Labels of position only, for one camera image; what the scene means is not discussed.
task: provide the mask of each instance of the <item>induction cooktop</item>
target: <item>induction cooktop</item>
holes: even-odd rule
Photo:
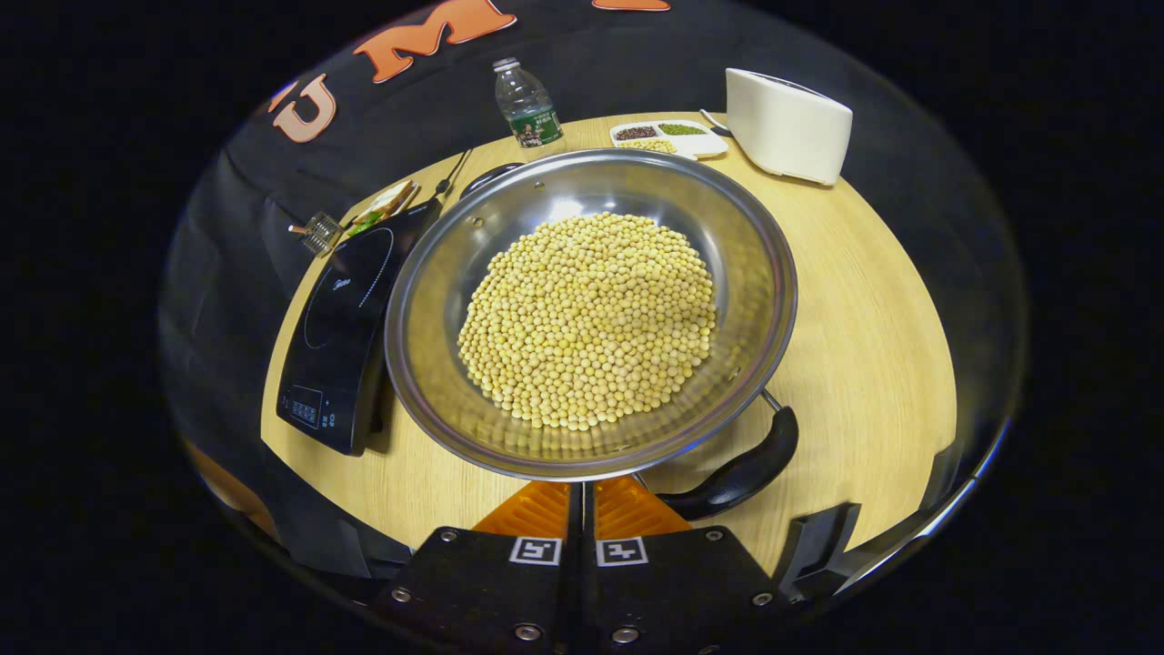
[[[384,382],[384,308],[412,243],[440,214],[433,198],[340,243],[296,323],[275,413],[343,455],[360,455]]]

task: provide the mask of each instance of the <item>white toaster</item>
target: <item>white toaster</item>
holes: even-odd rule
[[[853,112],[811,88],[768,74],[725,69],[728,129],[755,165],[825,185],[837,183]]]

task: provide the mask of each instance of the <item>wire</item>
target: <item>wire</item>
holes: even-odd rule
[[[456,177],[456,173],[461,171],[461,164],[464,163],[464,159],[469,156],[469,152],[471,152],[473,150],[474,148],[469,148],[468,150],[461,152],[461,156],[456,159],[456,163],[453,164],[453,170],[448,171],[448,175],[445,176],[445,179],[441,179],[440,181],[436,183],[436,188],[433,191],[433,198],[435,198],[441,193],[448,193],[448,187],[452,186],[453,178]]]
[[[711,122],[711,124],[718,127],[719,129],[728,129],[726,124],[724,124],[724,123],[719,122],[718,120],[714,119],[711,116],[711,114],[708,113],[707,109],[700,109],[700,113],[703,114],[703,118],[708,119],[708,121]]]

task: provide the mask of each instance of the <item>water bottle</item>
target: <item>water bottle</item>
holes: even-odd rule
[[[527,162],[566,151],[566,135],[549,93],[513,57],[494,62],[497,106]]]

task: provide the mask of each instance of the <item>wooden tabletop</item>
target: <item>wooden tabletop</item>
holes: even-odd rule
[[[570,150],[610,147],[625,122],[689,119],[696,112],[626,114],[567,122]],[[696,527],[724,525],[769,574],[790,520],[845,501],[861,504],[846,547],[879,535],[917,510],[934,455],[954,435],[954,380],[937,311],[909,256],[872,207],[840,179],[824,187],[768,175],[731,138],[704,164],[732,177],[775,216],[796,261],[799,307],[792,342],[767,389],[796,411],[800,446],[785,472],[747,503]],[[456,156],[407,176],[432,194]],[[512,137],[480,145],[447,195],[499,164],[521,161]],[[384,188],[398,179],[385,179]],[[350,221],[377,193],[353,206]],[[326,258],[304,275],[271,354],[262,439],[296,474],[353,517],[412,548],[443,525],[471,527],[525,485],[469,464],[433,442],[384,385],[389,418],[361,457],[308,439],[275,414],[296,320]],[[714,439],[641,472],[656,493],[686,491],[762,440],[772,410],[753,404]]]

